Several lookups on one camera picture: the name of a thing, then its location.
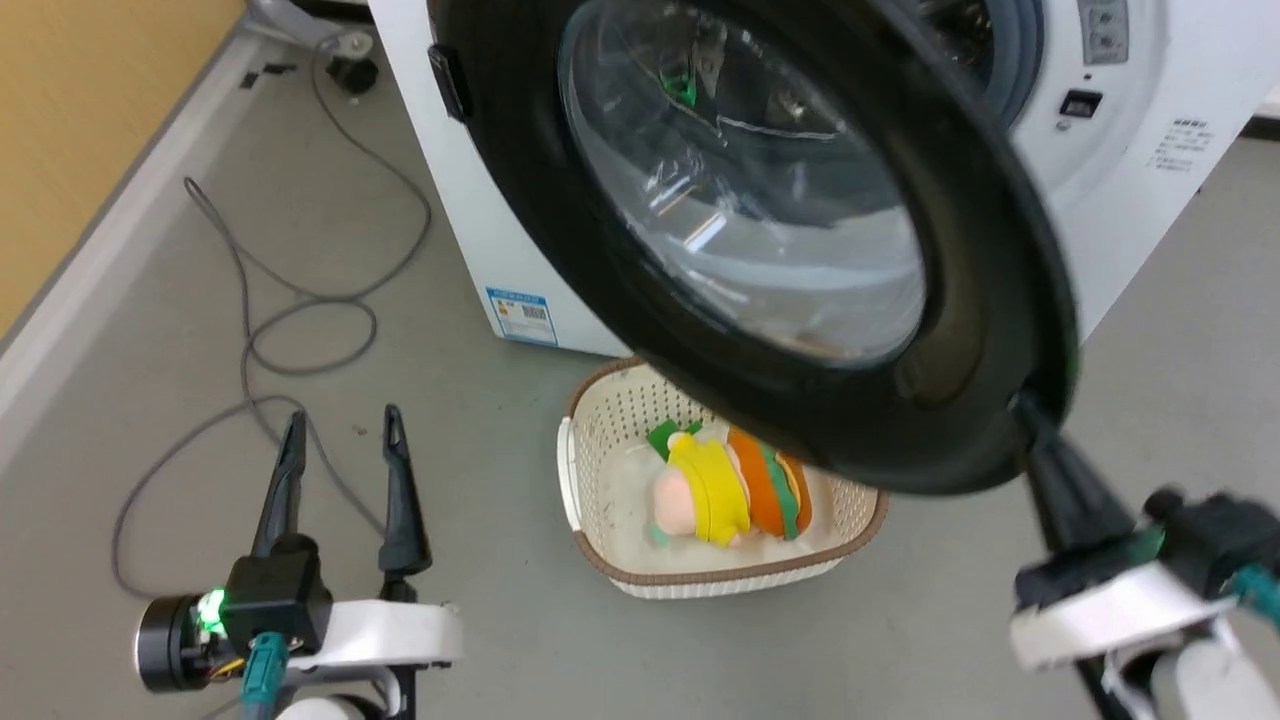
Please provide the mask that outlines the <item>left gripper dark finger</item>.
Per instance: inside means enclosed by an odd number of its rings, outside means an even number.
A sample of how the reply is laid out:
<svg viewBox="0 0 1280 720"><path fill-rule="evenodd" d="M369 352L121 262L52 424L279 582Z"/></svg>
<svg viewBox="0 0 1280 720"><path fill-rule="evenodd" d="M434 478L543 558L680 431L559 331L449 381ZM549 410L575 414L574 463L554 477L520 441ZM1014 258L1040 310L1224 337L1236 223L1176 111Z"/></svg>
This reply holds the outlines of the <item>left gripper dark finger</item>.
<svg viewBox="0 0 1280 720"><path fill-rule="evenodd" d="M419 488L402 413L384 411L383 456L387 464L387 519L378 566L388 578L413 577L433 565Z"/></svg>
<svg viewBox="0 0 1280 720"><path fill-rule="evenodd" d="M301 480L306 469L307 433L306 411L292 413L279 443L255 530L250 551L252 557L265 559L289 552L317 555L315 539L300 532Z"/></svg>

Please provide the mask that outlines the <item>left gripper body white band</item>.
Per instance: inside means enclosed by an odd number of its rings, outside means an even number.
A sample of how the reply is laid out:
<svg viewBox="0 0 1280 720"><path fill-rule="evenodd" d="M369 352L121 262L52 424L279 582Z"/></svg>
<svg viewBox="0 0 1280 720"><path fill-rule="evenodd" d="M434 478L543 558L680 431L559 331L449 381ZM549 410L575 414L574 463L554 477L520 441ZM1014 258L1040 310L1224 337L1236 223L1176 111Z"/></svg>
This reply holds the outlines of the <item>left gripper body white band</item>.
<svg viewBox="0 0 1280 720"><path fill-rule="evenodd" d="M268 621L259 633L236 634L233 593L215 585L202 593L154 600L137 630L137 676L156 694L239 683L243 694L283 694L296 687L375 682L387 694L412 694L416 676L448 669L463 656L463 625L448 603L420 603L403 580L387 583L375 600L321 602L320 629L294 603L283 612L252 609Z"/></svg>

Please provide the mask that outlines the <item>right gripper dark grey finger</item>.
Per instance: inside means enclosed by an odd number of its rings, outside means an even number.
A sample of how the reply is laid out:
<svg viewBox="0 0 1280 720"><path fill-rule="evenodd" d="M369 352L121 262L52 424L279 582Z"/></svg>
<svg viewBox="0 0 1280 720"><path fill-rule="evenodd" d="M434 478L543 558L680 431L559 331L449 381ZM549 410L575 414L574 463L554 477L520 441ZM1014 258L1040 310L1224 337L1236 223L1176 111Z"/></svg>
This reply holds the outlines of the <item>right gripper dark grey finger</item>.
<svg viewBox="0 0 1280 720"><path fill-rule="evenodd" d="M1030 392L1012 397L1018 461L1044 547L1084 553L1130 538L1135 519Z"/></svg>

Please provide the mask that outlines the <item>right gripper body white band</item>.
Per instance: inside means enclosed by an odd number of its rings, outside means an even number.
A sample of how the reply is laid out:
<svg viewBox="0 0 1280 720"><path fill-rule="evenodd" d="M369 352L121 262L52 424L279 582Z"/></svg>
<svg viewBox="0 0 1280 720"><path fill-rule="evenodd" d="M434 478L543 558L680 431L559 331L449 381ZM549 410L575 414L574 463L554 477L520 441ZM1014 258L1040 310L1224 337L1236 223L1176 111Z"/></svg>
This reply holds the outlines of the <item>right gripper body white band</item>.
<svg viewBox="0 0 1280 720"><path fill-rule="evenodd" d="M1147 528L1019 570L1009 633L1020 666L1041 671L1170 639L1180 665L1239 673L1242 647L1221 621L1230 601L1188 588L1161 561L1164 544L1164 530Z"/></svg>

